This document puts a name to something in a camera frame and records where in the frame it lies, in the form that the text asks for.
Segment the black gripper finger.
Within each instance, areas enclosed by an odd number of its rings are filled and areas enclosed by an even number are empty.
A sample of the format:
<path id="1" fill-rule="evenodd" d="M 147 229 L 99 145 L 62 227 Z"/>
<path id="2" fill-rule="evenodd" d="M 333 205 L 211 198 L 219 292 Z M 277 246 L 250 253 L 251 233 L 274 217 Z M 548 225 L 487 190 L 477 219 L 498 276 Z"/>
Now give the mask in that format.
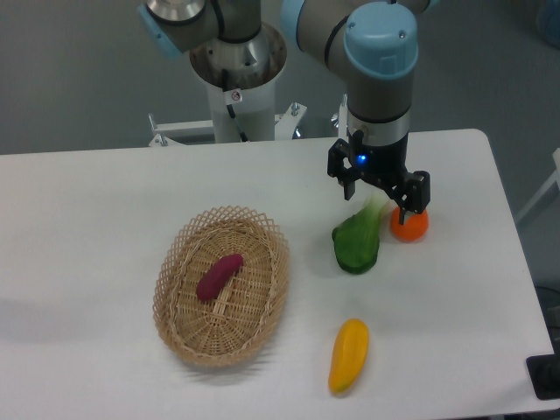
<path id="1" fill-rule="evenodd" d="M 403 226 L 408 214 L 422 214 L 430 203 L 431 175 L 427 171 L 405 171 L 387 195 L 397 204 L 397 221 Z"/>
<path id="2" fill-rule="evenodd" d="M 355 182 L 360 173 L 351 165 L 350 145 L 339 138 L 327 153 L 327 175 L 337 179 L 343 187 L 344 199 L 350 200 L 355 193 Z"/>

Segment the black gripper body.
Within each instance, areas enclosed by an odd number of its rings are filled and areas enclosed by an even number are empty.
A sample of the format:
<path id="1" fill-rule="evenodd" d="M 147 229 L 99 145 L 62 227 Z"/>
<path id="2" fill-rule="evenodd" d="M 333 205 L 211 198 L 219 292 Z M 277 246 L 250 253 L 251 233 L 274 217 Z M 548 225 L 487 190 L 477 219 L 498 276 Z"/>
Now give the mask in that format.
<path id="1" fill-rule="evenodd" d="M 377 187 L 402 187 L 407 178 L 406 155 L 408 136 L 383 146 L 365 143 L 365 134 L 356 130 L 348 137 L 350 146 L 349 180 L 353 185 L 357 180 Z"/>

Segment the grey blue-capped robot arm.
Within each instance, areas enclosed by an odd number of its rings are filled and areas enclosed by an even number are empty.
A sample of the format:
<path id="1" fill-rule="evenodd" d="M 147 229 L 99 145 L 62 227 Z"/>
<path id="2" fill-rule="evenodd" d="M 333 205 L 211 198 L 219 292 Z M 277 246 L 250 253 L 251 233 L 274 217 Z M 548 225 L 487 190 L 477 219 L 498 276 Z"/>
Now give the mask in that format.
<path id="1" fill-rule="evenodd" d="M 280 30 L 258 1 L 143 1 L 138 14 L 165 54 L 187 55 L 206 84 L 219 143 L 270 140 L 274 82 L 288 42 L 346 85 L 327 172 L 351 197 L 361 180 L 382 189 L 405 220 L 431 199 L 426 171 L 405 165 L 417 14 L 427 1 L 285 1 Z"/>

